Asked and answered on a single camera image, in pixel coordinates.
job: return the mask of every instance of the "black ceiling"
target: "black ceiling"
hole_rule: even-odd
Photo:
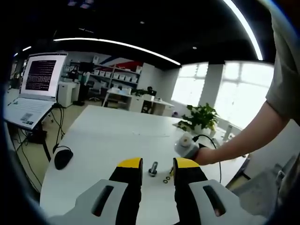
[[[249,22],[264,60],[274,62],[269,12],[256,0],[234,0],[234,3]],[[68,6],[67,0],[20,4],[19,22],[15,24],[18,29],[15,50],[20,52],[29,45],[32,48],[18,57],[44,51],[85,51],[147,62],[162,69],[176,67],[157,56],[116,44],[52,41],[89,37],[142,47],[182,65],[200,61],[257,60],[246,32],[222,0],[95,1],[89,9],[80,8],[81,4]]]

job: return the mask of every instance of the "monitor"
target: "monitor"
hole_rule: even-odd
[[[79,71],[81,71],[81,72],[93,72],[94,71],[94,63],[92,63],[92,62],[81,62],[79,64]]]
[[[24,72],[20,96],[24,98],[56,97],[58,81],[67,53],[30,55]]]

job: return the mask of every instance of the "hand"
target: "hand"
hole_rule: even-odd
[[[213,162],[213,155],[216,150],[210,148],[200,148],[198,151],[198,155],[195,159],[195,162],[199,165],[207,165],[212,164]]]

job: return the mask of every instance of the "person's arm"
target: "person's arm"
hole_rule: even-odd
[[[265,102],[256,117],[236,137],[216,150],[200,149],[195,161],[207,165],[251,153],[271,142],[288,121]]]

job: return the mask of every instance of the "green plant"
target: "green plant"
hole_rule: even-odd
[[[178,127],[186,131],[187,128],[195,130],[195,127],[201,125],[201,129],[209,128],[215,130],[214,126],[217,123],[217,112],[211,108],[208,103],[205,106],[193,107],[187,105],[187,109],[191,112],[191,116],[183,115],[182,118],[186,121],[180,121]]]
[[[135,94],[135,96],[143,96],[144,94],[147,94],[148,91],[147,90],[144,90],[144,89],[133,89],[131,91],[132,94]]]

